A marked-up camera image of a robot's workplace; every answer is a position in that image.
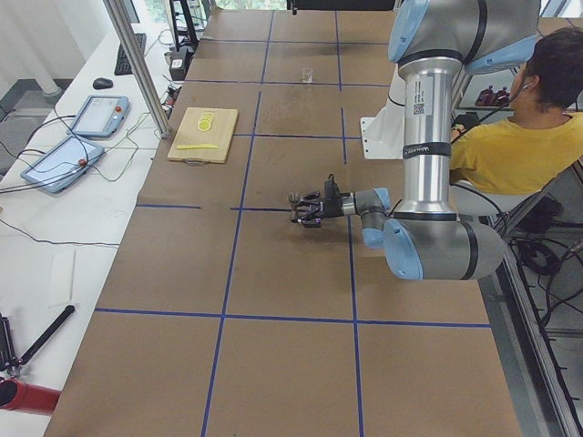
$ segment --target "black hair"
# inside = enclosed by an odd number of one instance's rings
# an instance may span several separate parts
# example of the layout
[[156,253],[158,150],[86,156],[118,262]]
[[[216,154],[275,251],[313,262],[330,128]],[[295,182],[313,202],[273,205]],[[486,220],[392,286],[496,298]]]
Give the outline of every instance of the black hair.
[[538,76],[537,103],[543,111],[567,108],[583,89],[583,29],[563,27],[540,39],[525,76]]

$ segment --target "yellow shirt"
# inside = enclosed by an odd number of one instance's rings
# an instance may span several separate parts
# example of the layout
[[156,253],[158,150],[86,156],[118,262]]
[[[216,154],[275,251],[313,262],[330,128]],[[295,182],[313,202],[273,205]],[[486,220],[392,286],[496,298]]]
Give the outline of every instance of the yellow shirt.
[[493,194],[530,194],[583,156],[583,114],[564,125],[524,129],[507,119],[474,127],[452,145],[450,181]]

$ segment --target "tablet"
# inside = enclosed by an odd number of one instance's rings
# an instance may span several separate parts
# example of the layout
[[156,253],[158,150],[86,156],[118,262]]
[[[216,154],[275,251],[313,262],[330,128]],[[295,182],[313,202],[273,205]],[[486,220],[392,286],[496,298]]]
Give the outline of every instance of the tablet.
[[116,133],[129,110],[123,96],[89,96],[79,110],[71,131],[81,137],[107,138]]
[[[103,153],[104,148],[98,143],[69,136],[30,165],[20,176],[38,188],[58,193],[83,175]],[[79,161],[86,161],[88,165],[83,166]]]

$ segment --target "red cylinder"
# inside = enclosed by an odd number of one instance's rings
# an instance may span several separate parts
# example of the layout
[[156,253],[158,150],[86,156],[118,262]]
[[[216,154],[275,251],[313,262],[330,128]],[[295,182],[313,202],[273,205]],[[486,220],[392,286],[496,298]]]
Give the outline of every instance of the red cylinder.
[[59,390],[27,384],[17,379],[0,381],[0,409],[44,414],[50,416],[55,410]]

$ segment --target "table surface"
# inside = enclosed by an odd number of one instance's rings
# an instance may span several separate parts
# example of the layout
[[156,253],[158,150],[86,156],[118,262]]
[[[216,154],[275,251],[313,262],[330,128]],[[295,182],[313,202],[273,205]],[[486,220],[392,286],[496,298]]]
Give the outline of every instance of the table surface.
[[[316,230],[289,222],[288,192],[321,188],[329,173],[342,190],[388,186],[399,199],[401,162],[365,161],[359,128],[386,100],[393,20],[219,12],[170,124],[187,107],[237,108],[225,165],[168,162],[172,137],[158,144],[149,118],[115,185],[86,175],[60,196],[5,195],[2,218],[36,236],[123,236],[119,250],[75,247],[77,311],[26,368],[26,381],[54,388],[68,375],[46,436],[520,435],[475,282],[394,278],[382,252],[363,247],[355,218]],[[94,77],[112,76],[117,44],[104,41],[59,115],[75,113]],[[147,60],[162,90],[154,48]],[[303,66],[312,84],[301,83]],[[130,96],[131,127],[145,104],[131,76],[114,80],[107,94]],[[64,134],[53,125],[31,147]],[[99,167],[117,175],[133,147]],[[1,187],[20,184],[24,166]],[[39,284],[71,248],[0,235],[9,290],[0,309],[23,351],[62,310]],[[41,435],[48,421],[0,413],[20,435]]]
[[[151,46],[151,49],[146,61],[155,87],[162,95],[169,84],[164,75],[168,76],[169,73],[163,56],[167,48],[156,42],[160,29],[136,25],[135,31],[148,34],[147,48]],[[165,36],[160,38],[162,42],[167,39]],[[138,191],[148,174],[159,136],[152,118],[145,115],[148,109],[135,77],[113,75],[118,45],[118,36],[112,31],[60,98],[56,112],[60,116],[74,115],[89,95],[127,96],[130,101],[128,116],[116,135],[98,141],[107,153],[97,162],[96,167],[105,177],[116,178],[135,153],[128,169],[116,182],[108,182],[94,169],[90,169],[71,188],[57,195],[40,189],[3,193],[0,205],[4,210],[0,219],[26,230],[38,239],[121,241],[135,207]],[[99,76],[110,77],[114,86],[98,91],[93,89],[91,84]],[[56,112],[53,111],[47,120],[54,118]],[[129,136],[135,144],[127,139],[119,142],[126,131],[142,119],[139,128]],[[57,121],[40,129],[27,148],[47,151],[65,136],[66,127]],[[24,154],[21,158],[32,163],[38,155]],[[20,173],[25,168],[25,162],[16,161],[0,183],[0,189],[22,187],[25,182],[20,178]],[[0,271],[4,283],[0,293],[0,311],[10,321],[15,350],[19,356],[33,344],[67,303],[76,306],[75,313],[22,368],[23,381],[61,389],[117,248],[39,244],[4,224],[0,224],[0,239],[0,255],[3,259]],[[74,256],[75,261],[70,301],[67,302],[62,294],[49,293],[49,283],[55,258],[70,256]],[[49,418],[45,416],[0,411],[0,422],[6,435],[40,436],[48,421]]]

